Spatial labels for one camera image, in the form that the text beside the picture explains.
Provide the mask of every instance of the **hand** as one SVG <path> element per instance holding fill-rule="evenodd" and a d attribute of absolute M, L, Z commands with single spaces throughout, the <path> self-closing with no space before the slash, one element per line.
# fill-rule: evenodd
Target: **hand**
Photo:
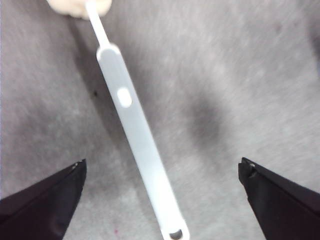
<path fill-rule="evenodd" d="M 59 14 L 88 19 L 85 6 L 87 0 L 47 0 L 47 2 Z M 112 0 L 96 0 L 95 2 L 99 16 L 103 16 L 110 9 Z"/>

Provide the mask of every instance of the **oval button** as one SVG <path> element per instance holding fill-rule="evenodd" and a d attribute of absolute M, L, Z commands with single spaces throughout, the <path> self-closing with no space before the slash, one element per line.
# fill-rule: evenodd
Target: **oval button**
<path fill-rule="evenodd" d="M 117 95 L 119 102 L 123 108 L 128 108 L 131 106 L 132 98 L 131 98 L 129 90 L 126 87 L 121 87 L 116 92 L 116 95 Z"/>

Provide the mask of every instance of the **white rod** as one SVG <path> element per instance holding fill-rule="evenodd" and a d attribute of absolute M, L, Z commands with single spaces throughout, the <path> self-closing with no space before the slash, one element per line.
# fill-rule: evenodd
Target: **white rod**
<path fill-rule="evenodd" d="M 99 14 L 97 12 L 96 1 L 94 0 L 87 1 L 85 3 L 85 8 L 88 13 L 96 38 L 98 39 L 100 47 L 109 45 L 110 42 L 108 40 L 106 31 L 104 29 L 104 26 L 101 23 Z"/>

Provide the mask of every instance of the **plastic tool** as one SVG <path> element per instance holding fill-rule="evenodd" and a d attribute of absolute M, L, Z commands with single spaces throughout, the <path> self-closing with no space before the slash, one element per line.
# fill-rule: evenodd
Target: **plastic tool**
<path fill-rule="evenodd" d="M 190 234 L 168 180 L 154 138 L 119 48 L 110 43 L 96 10 L 86 10 L 99 42 L 96 58 L 128 139 L 165 240 L 189 240 Z"/>

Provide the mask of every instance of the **black object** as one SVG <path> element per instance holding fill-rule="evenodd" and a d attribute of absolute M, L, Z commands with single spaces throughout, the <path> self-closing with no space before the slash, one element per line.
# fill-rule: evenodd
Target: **black object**
<path fill-rule="evenodd" d="M 1 240 L 62 240 L 87 173 L 79 161 L 0 201 Z"/>
<path fill-rule="evenodd" d="M 238 173 L 267 240 L 320 239 L 320 194 L 246 158 Z"/>

